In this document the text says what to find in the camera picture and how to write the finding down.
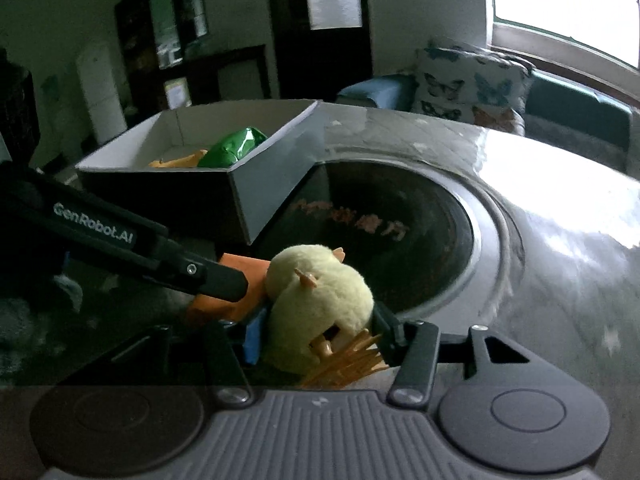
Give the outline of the pale yellow plush chick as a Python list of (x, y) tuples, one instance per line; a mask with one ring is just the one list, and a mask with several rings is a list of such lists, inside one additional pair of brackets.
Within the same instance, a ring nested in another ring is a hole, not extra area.
[(281, 372), (306, 375), (319, 364), (311, 341), (335, 328), (349, 341), (370, 324), (374, 297), (363, 276), (345, 263), (341, 247), (294, 245), (268, 266), (265, 288), (273, 305), (265, 360)]

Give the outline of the orange bear figure toy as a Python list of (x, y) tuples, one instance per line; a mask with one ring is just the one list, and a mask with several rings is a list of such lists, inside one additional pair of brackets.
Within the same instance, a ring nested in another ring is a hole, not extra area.
[(173, 159), (155, 159), (148, 163), (152, 168), (176, 169), (176, 168), (195, 168), (201, 159), (207, 154), (207, 150), (196, 150), (188, 156)]

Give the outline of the green snack packet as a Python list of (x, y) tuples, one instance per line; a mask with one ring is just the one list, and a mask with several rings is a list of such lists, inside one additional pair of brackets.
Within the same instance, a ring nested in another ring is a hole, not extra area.
[(265, 133), (246, 127), (227, 134), (201, 159), (198, 168), (229, 168), (267, 140)]

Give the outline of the grey knitted sleeve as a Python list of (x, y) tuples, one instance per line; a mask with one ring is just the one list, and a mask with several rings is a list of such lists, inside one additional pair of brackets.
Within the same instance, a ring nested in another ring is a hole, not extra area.
[(1, 382), (13, 384), (31, 366), (59, 356), (78, 329), (84, 293), (58, 274), (17, 294), (1, 294)]

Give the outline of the white refrigerator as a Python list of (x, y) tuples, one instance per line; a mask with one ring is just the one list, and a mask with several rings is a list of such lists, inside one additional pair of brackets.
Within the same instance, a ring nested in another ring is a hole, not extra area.
[(108, 45), (87, 44), (78, 55), (76, 67), (96, 143), (103, 145), (127, 130)]

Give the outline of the white cardboard box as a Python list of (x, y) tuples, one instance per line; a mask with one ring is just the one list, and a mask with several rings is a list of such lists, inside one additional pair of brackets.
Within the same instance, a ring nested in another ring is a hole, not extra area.
[(324, 152), (315, 100), (164, 110), (76, 167), (82, 188), (186, 238), (256, 240)]

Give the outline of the butterfly print pillow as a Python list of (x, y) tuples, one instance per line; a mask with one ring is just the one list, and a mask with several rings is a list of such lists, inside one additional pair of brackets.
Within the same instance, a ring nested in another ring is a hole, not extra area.
[(413, 113), (524, 136), (534, 66), (501, 53), (428, 46), (416, 51)]

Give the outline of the dark wooden cabinet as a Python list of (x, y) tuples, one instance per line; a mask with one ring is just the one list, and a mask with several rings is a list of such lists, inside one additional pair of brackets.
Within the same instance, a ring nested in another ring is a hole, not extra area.
[(194, 58), (188, 83), (194, 105), (271, 99), (267, 48), (258, 44)]

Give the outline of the dark door with glass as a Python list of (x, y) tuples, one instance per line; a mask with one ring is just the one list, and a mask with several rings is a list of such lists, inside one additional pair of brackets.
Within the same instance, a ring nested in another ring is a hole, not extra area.
[(368, 0), (269, 0), (280, 97), (334, 101), (372, 77)]

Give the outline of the window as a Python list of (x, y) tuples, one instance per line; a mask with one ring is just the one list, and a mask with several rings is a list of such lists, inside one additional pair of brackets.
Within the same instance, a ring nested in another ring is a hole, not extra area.
[(492, 0), (491, 44), (639, 99), (639, 0)]

